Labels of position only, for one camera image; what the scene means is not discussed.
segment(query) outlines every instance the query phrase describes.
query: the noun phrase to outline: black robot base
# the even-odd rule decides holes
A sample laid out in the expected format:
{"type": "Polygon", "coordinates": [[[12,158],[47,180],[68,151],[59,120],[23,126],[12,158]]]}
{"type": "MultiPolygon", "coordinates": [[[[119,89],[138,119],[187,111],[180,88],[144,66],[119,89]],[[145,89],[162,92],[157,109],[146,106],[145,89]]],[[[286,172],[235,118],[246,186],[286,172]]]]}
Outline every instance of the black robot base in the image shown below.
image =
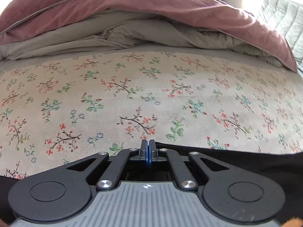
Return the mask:
{"type": "Polygon", "coordinates": [[[9,193],[13,227],[278,227],[284,201],[271,179],[154,140],[27,177],[9,193]]]}

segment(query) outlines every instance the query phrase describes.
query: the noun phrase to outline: floral bedsheet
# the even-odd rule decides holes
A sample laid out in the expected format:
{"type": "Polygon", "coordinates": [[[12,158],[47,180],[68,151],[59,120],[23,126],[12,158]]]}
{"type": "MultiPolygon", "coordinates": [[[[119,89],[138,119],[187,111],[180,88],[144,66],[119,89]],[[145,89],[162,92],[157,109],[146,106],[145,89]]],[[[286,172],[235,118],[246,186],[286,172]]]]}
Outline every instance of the floral bedsheet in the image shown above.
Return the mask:
{"type": "Polygon", "coordinates": [[[280,71],[165,52],[74,57],[0,78],[0,175],[24,178],[141,139],[296,153],[302,93],[280,71]]]}

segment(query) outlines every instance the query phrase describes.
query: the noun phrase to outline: pink duvet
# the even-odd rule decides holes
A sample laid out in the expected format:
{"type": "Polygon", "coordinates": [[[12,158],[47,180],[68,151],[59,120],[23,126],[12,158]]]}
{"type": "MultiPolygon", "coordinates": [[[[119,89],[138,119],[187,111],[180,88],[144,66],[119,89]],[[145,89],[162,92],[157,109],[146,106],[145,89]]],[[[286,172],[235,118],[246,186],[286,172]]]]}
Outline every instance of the pink duvet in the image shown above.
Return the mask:
{"type": "Polygon", "coordinates": [[[263,49],[297,72],[295,58],[281,34],[219,0],[68,0],[2,33],[0,45],[30,39],[106,9],[155,13],[188,25],[219,30],[263,49]]]}

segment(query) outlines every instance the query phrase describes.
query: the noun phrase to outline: red flower print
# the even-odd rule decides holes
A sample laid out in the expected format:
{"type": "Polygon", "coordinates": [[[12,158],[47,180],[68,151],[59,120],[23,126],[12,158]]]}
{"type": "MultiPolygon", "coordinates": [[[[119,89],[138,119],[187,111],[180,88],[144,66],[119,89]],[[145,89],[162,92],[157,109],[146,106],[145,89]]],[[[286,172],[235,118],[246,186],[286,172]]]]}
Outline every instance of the red flower print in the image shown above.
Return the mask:
{"type": "Polygon", "coordinates": [[[46,151],[46,153],[47,153],[48,155],[51,155],[51,154],[53,154],[53,151],[52,151],[51,149],[49,149],[49,150],[46,151]]]}
{"type": "Polygon", "coordinates": [[[146,135],[141,134],[140,139],[147,139],[146,135]]]}
{"type": "Polygon", "coordinates": [[[143,118],[143,123],[148,124],[150,120],[150,118],[143,118]]]}
{"type": "Polygon", "coordinates": [[[51,144],[52,143],[52,140],[51,139],[46,139],[45,140],[45,144],[51,144]]]}
{"type": "Polygon", "coordinates": [[[154,128],[149,129],[149,135],[154,135],[156,133],[156,130],[154,128]]]}
{"type": "Polygon", "coordinates": [[[130,126],[127,126],[126,131],[127,131],[127,133],[131,133],[132,131],[134,131],[134,129],[131,128],[130,126]]]}
{"type": "Polygon", "coordinates": [[[57,150],[58,150],[58,152],[62,151],[62,150],[63,150],[62,145],[59,145],[59,146],[57,147],[57,150]]]}
{"type": "Polygon", "coordinates": [[[65,124],[60,125],[60,130],[64,130],[66,128],[65,124]]]}

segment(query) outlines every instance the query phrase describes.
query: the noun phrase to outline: metal pin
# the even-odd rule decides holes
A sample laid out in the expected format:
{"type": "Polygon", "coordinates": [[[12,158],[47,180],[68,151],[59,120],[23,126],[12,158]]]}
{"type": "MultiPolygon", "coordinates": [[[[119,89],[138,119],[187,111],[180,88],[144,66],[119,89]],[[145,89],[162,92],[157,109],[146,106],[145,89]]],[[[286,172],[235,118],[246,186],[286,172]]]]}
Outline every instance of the metal pin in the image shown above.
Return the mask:
{"type": "Polygon", "coordinates": [[[101,180],[101,181],[98,182],[98,186],[100,188],[106,189],[106,188],[109,188],[109,187],[113,186],[113,182],[109,181],[109,180],[101,180]]]}
{"type": "Polygon", "coordinates": [[[186,189],[192,189],[196,186],[196,183],[194,181],[187,180],[187,181],[183,181],[181,183],[181,186],[186,189]]]}

